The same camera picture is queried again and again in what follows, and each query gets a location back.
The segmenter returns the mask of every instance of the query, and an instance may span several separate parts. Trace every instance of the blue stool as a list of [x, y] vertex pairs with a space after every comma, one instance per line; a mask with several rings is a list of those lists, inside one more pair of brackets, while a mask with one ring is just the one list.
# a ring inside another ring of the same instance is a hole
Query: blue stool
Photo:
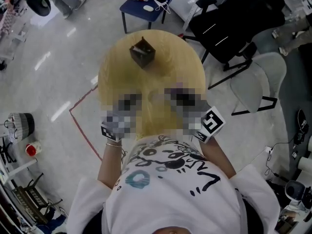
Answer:
[[[154, 10], [152, 12], [144, 10], [143, 7], [145, 5], [149, 5], [149, 6], [153, 7]], [[163, 11], [161, 23], [164, 23], [166, 11], [163, 8], [156, 10], [157, 7], [158, 7], [158, 5], [156, 4], [156, 2], [154, 0], [148, 0], [147, 2], [136, 1], [136, 0], [127, 0], [120, 7], [120, 11], [121, 11], [121, 15], [122, 15], [123, 28], [125, 30], [125, 33], [127, 33], [125, 13], [148, 21], [148, 29], [151, 29], [152, 22], [156, 21], [156, 19], [160, 15], [160, 13]]]

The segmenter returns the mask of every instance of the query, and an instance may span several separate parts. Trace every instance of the white t-shirt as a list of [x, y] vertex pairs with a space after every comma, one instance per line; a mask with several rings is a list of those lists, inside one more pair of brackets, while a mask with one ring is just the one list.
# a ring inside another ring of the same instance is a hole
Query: white t-shirt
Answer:
[[264, 233], [272, 233], [279, 204], [252, 166], [230, 180], [191, 143], [153, 136], [140, 140], [111, 190], [82, 179], [69, 219], [68, 234], [81, 234], [103, 209], [103, 234], [152, 234], [178, 226], [193, 234], [239, 234], [240, 205], [235, 188], [250, 198]]

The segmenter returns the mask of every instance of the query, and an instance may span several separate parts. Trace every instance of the wooden tabletop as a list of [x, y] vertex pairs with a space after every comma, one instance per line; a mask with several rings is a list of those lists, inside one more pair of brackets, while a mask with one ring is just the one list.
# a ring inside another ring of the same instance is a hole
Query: wooden tabletop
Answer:
[[[130, 56], [130, 47], [142, 37], [156, 50], [155, 59], [141, 69]], [[158, 135], [181, 129], [182, 119], [161, 100], [164, 88], [192, 88], [205, 99], [206, 81], [194, 49], [180, 37], [160, 30], [142, 30], [126, 35], [108, 52], [98, 75], [101, 110], [109, 110], [121, 95], [142, 93], [142, 111], [136, 115], [136, 133]]]

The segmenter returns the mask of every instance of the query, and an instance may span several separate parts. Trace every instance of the tiled floor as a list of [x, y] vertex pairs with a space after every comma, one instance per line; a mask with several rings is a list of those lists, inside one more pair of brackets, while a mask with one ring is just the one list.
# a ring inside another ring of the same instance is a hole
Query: tiled floor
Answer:
[[[30, 172], [33, 176], [44, 172], [39, 186], [54, 200], [62, 198], [61, 205], [67, 211], [81, 177], [96, 177], [100, 166], [99, 158], [76, 127], [69, 108], [95, 86], [94, 78], [105, 53], [124, 36], [119, 11], [124, 1], [87, 0], [67, 20], [55, 8], [49, 18], [29, 11], [25, 15], [31, 22], [27, 41], [19, 44], [15, 59], [0, 73], [0, 120], [4, 121], [9, 112], [30, 112], [36, 123], [34, 135], [14, 146], [14, 150], [19, 160], [26, 161], [29, 159], [24, 154], [26, 143], [33, 139], [41, 142], [43, 151]], [[130, 16], [126, 19], [129, 31], [147, 28], [147, 23], [140, 19]], [[153, 23], [152, 28], [176, 35], [182, 33], [183, 21], [174, 12], [166, 16], [164, 25], [160, 20]], [[199, 55], [203, 54], [200, 45], [191, 45]], [[211, 56], [204, 68], [207, 85], [225, 76], [221, 64]], [[280, 104], [269, 112], [232, 117], [236, 98], [228, 83], [207, 92], [207, 98], [227, 122], [216, 138], [234, 167], [239, 171], [253, 163], [264, 172], [267, 158], [262, 153], [264, 146], [287, 139]], [[89, 134], [99, 131], [94, 120], [98, 109], [93, 108], [93, 103], [84, 107], [78, 112], [84, 128]], [[104, 148], [104, 139], [95, 141], [96, 146]], [[277, 147], [275, 153], [284, 151], [283, 147]], [[274, 155], [270, 161], [272, 166], [276, 163], [273, 167], [281, 164], [281, 159], [277, 162], [278, 157]], [[19, 180], [27, 183], [29, 174], [19, 175]]]

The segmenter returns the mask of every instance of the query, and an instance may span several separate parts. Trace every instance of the small brown box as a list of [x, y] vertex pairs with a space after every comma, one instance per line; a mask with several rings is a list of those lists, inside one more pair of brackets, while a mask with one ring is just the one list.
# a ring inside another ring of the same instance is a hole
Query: small brown box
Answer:
[[142, 37], [136, 45], [130, 48], [132, 59], [141, 67], [145, 68], [155, 58], [156, 50]]

